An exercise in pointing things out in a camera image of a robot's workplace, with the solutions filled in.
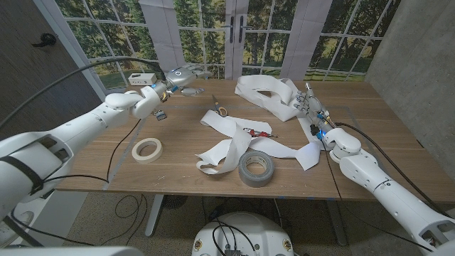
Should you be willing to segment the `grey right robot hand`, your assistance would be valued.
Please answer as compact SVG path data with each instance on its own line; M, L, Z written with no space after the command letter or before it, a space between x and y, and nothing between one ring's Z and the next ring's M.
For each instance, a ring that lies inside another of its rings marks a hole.
M299 111L296 116L310 142L322 140L326 133L335 128L330 120L329 111L314 95L309 82L305 83L306 92L298 91L293 106Z

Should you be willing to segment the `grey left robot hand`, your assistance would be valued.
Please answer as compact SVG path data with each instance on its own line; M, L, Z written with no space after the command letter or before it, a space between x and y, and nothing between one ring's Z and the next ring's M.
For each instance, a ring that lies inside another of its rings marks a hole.
M169 92L179 91L186 97L196 96L201 94L204 89L193 88L189 85L198 78L205 79L212 75L210 71L204 70L201 65L186 64L166 73L166 89Z

